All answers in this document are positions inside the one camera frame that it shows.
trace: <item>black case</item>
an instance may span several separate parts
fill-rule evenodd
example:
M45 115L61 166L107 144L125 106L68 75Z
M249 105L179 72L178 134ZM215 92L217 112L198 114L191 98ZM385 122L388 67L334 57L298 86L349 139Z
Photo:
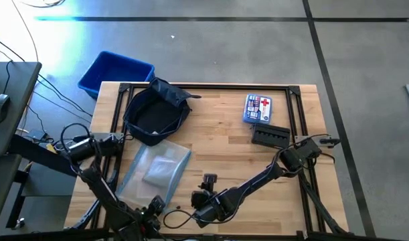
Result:
M188 98L201 97L155 78L130 101L124 114L127 129L148 146L160 143L177 131L191 112Z

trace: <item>clear plastic bag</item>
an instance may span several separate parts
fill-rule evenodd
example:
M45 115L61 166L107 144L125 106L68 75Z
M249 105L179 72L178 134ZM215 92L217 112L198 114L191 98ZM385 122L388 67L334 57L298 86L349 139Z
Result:
M117 196L134 208L148 206L156 195L168 204L190 155L189 149L166 140L153 147L142 145Z

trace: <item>gray floor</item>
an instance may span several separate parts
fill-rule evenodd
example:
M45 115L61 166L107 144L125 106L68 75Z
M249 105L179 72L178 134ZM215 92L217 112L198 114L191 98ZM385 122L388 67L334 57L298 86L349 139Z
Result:
M41 73L88 112L93 111L94 101L76 83L98 53L109 50L154 64L156 75L172 82L317 84L328 131L337 135L306 22L33 18L304 17L300 0L66 0L50 9L18 5L35 39ZM310 0L310 6L314 17L409 17L409 0ZM0 39L27 60L35 60L28 34L10 1L0 4L0 13L4 23ZM403 88L409 84L409 23L316 23L316 28L376 234L409 240L409 99ZM42 85L35 91L75 111ZM68 123L89 125L38 95L31 106L55 137ZM63 118L55 119L56 114ZM38 120L30 113L26 129L38 128ZM349 228L364 234L341 147L335 149L335 156ZM68 195L31 198L23 211L31 221L14 232L62 229L69 201ZM6 210L11 203L7 202ZM0 234L10 232L0 226Z

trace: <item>black floor line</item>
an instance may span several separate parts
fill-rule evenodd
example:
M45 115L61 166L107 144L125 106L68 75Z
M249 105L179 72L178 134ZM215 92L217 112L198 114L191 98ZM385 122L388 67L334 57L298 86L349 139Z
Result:
M39 21L251 21L251 22L307 22L307 17L82 17L82 16L39 16ZM316 17L317 22L330 23L406 23L409 17Z
M353 185L353 191L356 197L357 206L359 207L360 217L363 223L363 228L365 234L368 237L376 237L374 230L374 225L372 224L372 219L370 211L368 210L365 195L363 193L363 188L360 183L359 174L357 173L356 164L353 159L353 153L351 152L351 147L347 138L347 133L345 131L344 122L341 117L341 112L338 107L338 102L335 97L335 92L332 87L331 78L329 77L329 71L327 69L326 61L323 56L323 51L320 45L319 37L317 35L317 30L314 21L312 20L313 15L311 14L310 5L308 0L303 0L305 13L310 19L309 28L311 32L311 39L313 40L313 45L316 51L317 60L319 61L320 70L322 73L323 81L325 83L326 92L328 95L329 103L331 105L331 110L333 113L333 118L335 120L335 126L337 127L339 138L341 139L341 146L343 147L345 162L347 163L347 168L349 171L351 184Z

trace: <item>wooden table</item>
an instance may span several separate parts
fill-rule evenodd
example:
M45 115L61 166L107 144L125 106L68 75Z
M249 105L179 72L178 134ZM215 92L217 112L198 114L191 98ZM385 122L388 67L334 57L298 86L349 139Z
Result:
M93 132L109 132L119 84L102 83L91 124ZM326 133L317 87L300 85L300 89L309 134ZM192 213L191 192L198 190L197 186L202 182L204 173L217 173L218 182L215 184L215 190L222 191L240 185L263 171L276 149L250 143L250 125L242 122L242 111L245 97L251 91L186 90L201 95L202 98L188 100L193 111L183 126L168 138L169 141L192 150L191 159L169 207L181 206ZM284 92L259 90L253 93L272 97L272 125L290 127ZM125 106L126 101L122 103L121 116L124 114ZM121 127L122 118L118 122L117 131L120 131ZM140 146L141 143L137 140L126 142L118 183L122 182ZM333 161L321 156L315 170L323 204L338 224L348 230ZM65 226L75 224L90 207L94 198L88 186L78 178ZM315 208L311 200L310 204L313 227L314 230L318 230ZM104 215L100 215L99 226L103 224L102 217ZM184 214L175 213L167 219L167 223L176 226L185 219ZM161 233L293 235L297 230L305 230L299 181L297 178L279 178L247 197L236 217L226 224L211 224L201 229L191 220L177 230L162 227Z

